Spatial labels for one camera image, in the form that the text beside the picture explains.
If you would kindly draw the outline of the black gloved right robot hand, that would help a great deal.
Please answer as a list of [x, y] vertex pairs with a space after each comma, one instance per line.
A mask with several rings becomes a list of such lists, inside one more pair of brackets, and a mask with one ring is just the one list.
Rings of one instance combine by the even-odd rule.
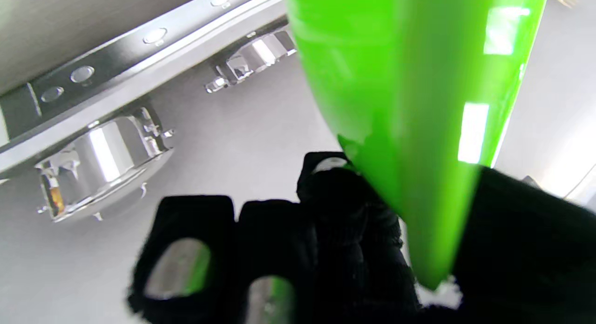
[[298, 203], [164, 197], [134, 269], [152, 324], [244, 324], [274, 277], [292, 324], [593, 324], [595, 214], [482, 167], [453, 270], [455, 309], [423, 306], [400, 221], [341, 152], [309, 152]]

